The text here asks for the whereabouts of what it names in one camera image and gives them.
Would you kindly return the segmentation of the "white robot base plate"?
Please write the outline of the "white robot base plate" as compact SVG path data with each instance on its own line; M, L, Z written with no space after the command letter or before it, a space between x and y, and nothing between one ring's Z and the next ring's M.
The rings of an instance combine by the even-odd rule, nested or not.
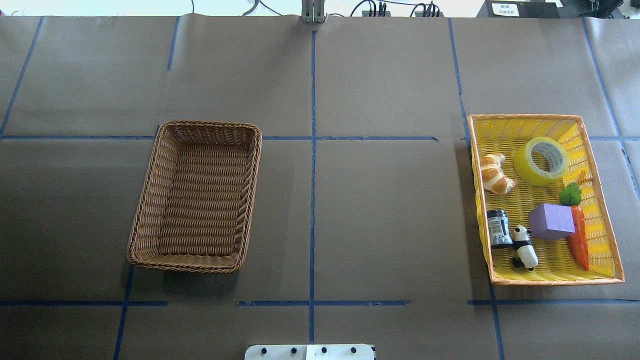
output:
M374 345L338 344L255 344L244 354L245 360L375 360Z

